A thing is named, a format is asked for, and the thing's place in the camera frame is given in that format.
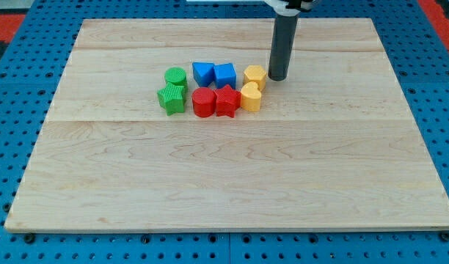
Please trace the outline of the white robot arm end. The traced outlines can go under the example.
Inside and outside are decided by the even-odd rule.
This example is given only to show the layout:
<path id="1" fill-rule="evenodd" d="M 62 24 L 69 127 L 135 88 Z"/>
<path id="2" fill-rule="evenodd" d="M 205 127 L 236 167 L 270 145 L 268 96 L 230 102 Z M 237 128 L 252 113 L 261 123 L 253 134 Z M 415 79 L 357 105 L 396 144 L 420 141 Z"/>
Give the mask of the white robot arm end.
<path id="1" fill-rule="evenodd" d="M 309 12 L 321 0 L 263 0 L 276 14 L 286 17 L 296 16 L 301 12 Z"/>

